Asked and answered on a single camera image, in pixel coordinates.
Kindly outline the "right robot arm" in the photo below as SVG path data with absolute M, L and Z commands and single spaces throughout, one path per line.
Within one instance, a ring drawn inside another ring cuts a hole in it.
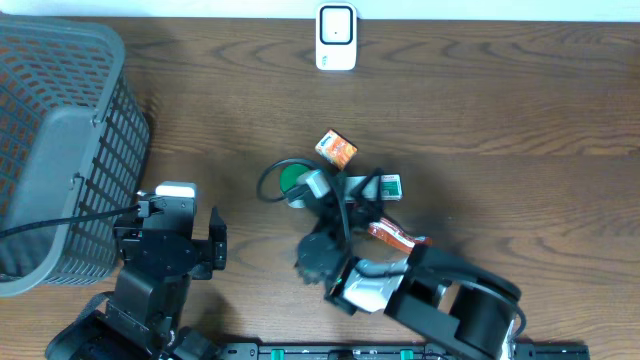
M 307 171 L 282 188 L 286 201 L 318 221 L 297 247 L 296 269 L 307 284 L 323 284 L 328 302 L 349 314 L 386 316 L 462 359 L 498 359 L 513 350 L 526 326 L 520 290 L 508 280 L 432 247 L 422 238 L 403 260 L 355 255 L 356 230 L 393 237 L 385 214 L 382 174 L 350 186 L 344 177 Z

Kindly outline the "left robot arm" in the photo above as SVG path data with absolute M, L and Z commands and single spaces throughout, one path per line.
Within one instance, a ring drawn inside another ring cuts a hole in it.
M 95 295 L 54 337 L 48 359 L 217 359 L 221 349 L 180 325 L 189 287 L 226 267 L 227 226 L 213 209 L 205 240 L 193 238 L 196 203 L 153 196 L 116 220 L 123 266 L 115 288 Z

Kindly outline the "white green box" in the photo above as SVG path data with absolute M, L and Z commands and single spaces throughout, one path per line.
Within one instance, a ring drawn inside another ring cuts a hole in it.
M 345 201 L 353 203 L 354 198 L 351 191 L 356 188 L 365 176 L 351 176 L 346 179 L 345 184 Z M 381 190 L 381 199 L 383 201 L 399 201 L 403 198 L 403 190 L 401 177 L 399 174 L 383 175 L 381 180 L 372 179 L 362 191 L 362 196 L 367 200 L 376 200 L 378 190 Z

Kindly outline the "small orange box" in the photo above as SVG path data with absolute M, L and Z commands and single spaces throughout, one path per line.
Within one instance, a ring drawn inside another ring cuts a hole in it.
M 335 130 L 329 129 L 315 145 L 315 151 L 338 169 L 344 170 L 357 154 L 358 148 Z

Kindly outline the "orange snack bar wrapper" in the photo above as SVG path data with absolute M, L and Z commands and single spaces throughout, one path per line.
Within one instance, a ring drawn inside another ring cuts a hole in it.
M 374 238 L 406 254 L 410 254 L 416 245 L 431 246 L 433 243 L 430 237 L 409 235 L 399 225 L 387 218 L 370 223 L 367 232 Z

